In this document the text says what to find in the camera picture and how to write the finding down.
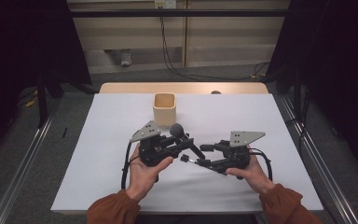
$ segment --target metal rail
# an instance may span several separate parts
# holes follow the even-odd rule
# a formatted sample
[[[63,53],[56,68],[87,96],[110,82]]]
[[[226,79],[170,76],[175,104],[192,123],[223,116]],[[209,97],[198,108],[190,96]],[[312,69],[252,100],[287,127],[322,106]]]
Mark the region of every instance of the metal rail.
[[[19,169],[11,180],[4,196],[0,201],[0,224],[5,223],[7,220],[7,216],[10,213],[11,207],[17,199],[17,196],[20,193],[22,184],[24,183],[25,177],[27,176],[29,170],[31,169],[31,165],[36,157],[36,154],[42,145],[43,140],[48,132],[48,128],[50,127],[51,121],[60,104],[60,100],[57,100],[55,105],[53,106],[50,115],[48,116],[45,124],[37,129],[36,134],[34,136],[34,140],[31,145],[28,147],[28,150],[22,159]]]
[[[287,97],[283,97],[282,101],[290,118],[294,119],[296,115],[292,103]],[[304,127],[303,123],[296,121],[295,127],[298,132],[298,135],[301,135],[301,132],[303,130],[302,128]],[[350,203],[348,202],[345,195],[342,193],[342,190],[338,186],[335,178],[331,175],[330,170],[325,164],[324,159],[319,153],[318,148],[313,143],[310,134],[307,132],[307,130],[304,130],[303,132],[303,143],[305,145],[305,149],[310,155],[313,164],[316,167],[316,170],[321,176],[322,181],[324,182],[324,185],[327,188],[327,191],[329,192],[331,198],[333,199],[334,204],[338,209],[338,212],[341,214],[342,219],[347,224],[352,224],[352,223],[358,224],[358,220],[351,209]]]
[[[72,9],[75,18],[95,17],[285,17],[287,9]]]

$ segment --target white table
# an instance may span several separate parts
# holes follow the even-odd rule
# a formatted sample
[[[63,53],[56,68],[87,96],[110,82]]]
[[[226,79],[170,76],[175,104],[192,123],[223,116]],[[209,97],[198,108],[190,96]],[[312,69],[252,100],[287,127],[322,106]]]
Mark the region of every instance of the white table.
[[[270,94],[177,94],[177,122],[195,145],[229,139],[230,131],[265,132],[252,147],[272,160],[275,183],[301,193],[309,210],[322,210]],[[131,136],[153,119],[153,93],[97,94],[51,210],[84,214],[99,198],[120,190],[121,169]],[[161,129],[169,135],[168,129]],[[183,153],[197,157],[191,150]],[[222,159],[220,152],[205,152]],[[267,171],[262,158],[258,158]],[[244,180],[175,160],[141,203],[142,214],[240,214],[262,211],[258,194]]]

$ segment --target wooden cup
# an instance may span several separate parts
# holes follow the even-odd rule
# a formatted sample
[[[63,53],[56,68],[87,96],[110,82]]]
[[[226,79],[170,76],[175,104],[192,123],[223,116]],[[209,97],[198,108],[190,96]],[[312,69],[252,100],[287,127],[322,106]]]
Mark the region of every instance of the wooden cup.
[[[176,98],[174,93],[156,93],[153,103],[155,122],[158,126],[171,126],[176,122]]]

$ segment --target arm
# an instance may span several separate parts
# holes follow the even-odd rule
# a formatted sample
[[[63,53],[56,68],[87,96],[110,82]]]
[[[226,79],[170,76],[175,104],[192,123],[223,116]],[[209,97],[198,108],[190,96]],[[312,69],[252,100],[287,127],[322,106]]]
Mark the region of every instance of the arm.
[[[314,214],[301,205],[302,195],[275,185],[261,169],[255,155],[251,156],[245,169],[229,168],[227,174],[241,176],[256,192],[260,193],[260,201],[268,223],[322,223]]]
[[[153,188],[158,173],[173,161],[172,157],[168,157],[157,166],[148,167],[138,157],[139,144],[131,156],[134,160],[130,164],[129,187],[93,203],[87,211],[88,224],[134,223],[140,210],[138,203]]]

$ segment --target power outlet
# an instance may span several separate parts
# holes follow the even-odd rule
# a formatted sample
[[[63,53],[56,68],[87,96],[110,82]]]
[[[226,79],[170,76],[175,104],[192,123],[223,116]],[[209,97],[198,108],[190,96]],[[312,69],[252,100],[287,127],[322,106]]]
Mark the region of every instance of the power outlet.
[[[176,9],[176,0],[165,0],[165,8]]]
[[[155,0],[155,9],[165,8],[165,0]]]

